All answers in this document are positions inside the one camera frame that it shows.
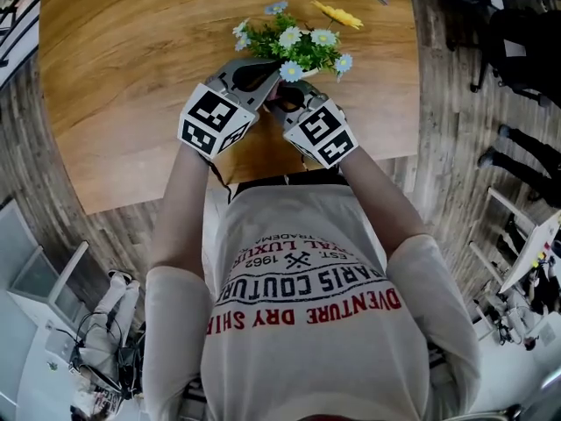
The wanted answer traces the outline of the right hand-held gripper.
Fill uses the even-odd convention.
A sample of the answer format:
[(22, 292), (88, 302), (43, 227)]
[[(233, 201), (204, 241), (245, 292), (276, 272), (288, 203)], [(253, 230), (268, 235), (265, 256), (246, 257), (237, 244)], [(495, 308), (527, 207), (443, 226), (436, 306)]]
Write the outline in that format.
[(359, 146), (343, 110), (308, 82), (282, 83), (266, 107), (282, 125), (283, 138), (324, 168), (335, 167)]

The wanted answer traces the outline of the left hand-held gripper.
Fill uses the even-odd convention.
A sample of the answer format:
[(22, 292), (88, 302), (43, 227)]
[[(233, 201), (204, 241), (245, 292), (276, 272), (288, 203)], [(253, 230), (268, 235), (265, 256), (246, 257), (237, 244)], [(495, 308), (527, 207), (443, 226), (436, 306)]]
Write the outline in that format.
[(259, 108), (281, 78), (280, 67), (280, 61), (260, 58), (224, 64), (195, 87), (181, 111), (178, 139), (214, 160), (259, 120)]

